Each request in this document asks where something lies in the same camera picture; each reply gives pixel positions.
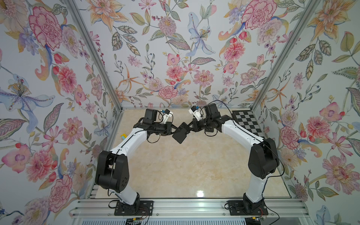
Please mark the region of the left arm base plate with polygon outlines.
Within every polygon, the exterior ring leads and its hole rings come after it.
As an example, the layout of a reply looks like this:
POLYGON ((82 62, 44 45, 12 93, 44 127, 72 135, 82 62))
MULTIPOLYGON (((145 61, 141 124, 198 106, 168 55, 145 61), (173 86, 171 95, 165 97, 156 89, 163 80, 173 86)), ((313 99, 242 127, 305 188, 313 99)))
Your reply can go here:
POLYGON ((114 210, 115 216, 152 216, 152 212, 154 209, 153 201, 145 201, 140 200, 139 202, 135 202, 134 205, 127 205, 117 202, 114 210))

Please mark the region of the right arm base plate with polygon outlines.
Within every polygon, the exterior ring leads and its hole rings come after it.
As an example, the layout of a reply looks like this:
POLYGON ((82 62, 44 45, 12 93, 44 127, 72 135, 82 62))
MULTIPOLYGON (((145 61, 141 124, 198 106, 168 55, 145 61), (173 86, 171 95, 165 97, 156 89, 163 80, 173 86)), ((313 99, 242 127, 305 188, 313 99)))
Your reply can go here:
POLYGON ((268 209, 264 200, 251 202, 250 200, 230 200, 226 203, 226 208, 231 216, 268 216, 268 209))

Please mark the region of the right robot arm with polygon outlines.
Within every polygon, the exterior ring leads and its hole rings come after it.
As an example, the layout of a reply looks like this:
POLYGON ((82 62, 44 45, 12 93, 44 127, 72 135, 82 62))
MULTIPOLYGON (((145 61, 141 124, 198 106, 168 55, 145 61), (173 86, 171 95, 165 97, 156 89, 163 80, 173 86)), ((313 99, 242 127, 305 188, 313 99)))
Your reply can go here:
POLYGON ((266 183, 280 165, 274 140, 259 137, 241 127, 232 117, 222 116, 214 103, 206 105, 204 112, 197 106, 191 107, 188 112, 193 116, 193 121, 186 125, 186 134, 190 131, 216 130, 249 149, 248 168, 251 180, 243 197, 243 205, 248 209, 259 208, 264 203, 266 183))

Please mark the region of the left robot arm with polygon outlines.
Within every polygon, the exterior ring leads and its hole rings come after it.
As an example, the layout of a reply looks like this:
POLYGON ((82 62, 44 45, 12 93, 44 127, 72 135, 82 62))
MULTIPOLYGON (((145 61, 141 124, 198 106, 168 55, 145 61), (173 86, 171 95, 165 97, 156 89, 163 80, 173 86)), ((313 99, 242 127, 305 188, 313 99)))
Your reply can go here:
POLYGON ((129 185, 128 160, 135 150, 148 141, 152 134, 170 136, 176 126, 172 122, 173 113, 146 109, 144 117, 133 126, 130 134, 115 148, 103 151, 97 159, 95 184, 107 190, 108 196, 115 195, 120 203, 135 206, 140 201, 139 194, 129 185))

